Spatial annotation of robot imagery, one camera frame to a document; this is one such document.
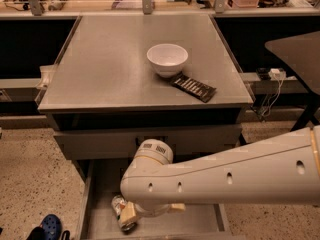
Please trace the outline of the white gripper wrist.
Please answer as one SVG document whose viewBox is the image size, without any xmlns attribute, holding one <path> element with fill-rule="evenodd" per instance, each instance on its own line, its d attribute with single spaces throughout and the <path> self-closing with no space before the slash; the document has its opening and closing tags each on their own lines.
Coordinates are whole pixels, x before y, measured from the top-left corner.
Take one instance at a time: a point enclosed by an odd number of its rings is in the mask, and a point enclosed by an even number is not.
<svg viewBox="0 0 320 240">
<path fill-rule="evenodd" d="M 184 212 L 186 206 L 183 203 L 171 204 L 156 204 L 156 203 L 136 203 L 132 202 L 120 205 L 120 223 L 122 226 L 127 226 L 136 223 L 140 217 L 158 217 L 169 210 L 170 213 Z"/>
</svg>

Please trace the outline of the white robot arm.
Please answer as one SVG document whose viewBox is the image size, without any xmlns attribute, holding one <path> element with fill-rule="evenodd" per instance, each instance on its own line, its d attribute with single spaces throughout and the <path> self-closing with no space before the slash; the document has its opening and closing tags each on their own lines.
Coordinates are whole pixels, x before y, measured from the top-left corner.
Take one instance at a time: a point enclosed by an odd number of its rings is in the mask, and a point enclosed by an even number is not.
<svg viewBox="0 0 320 240">
<path fill-rule="evenodd" d="M 164 142 L 141 143 L 120 183 L 123 224 L 187 204 L 320 202 L 320 127 L 175 163 Z"/>
</svg>

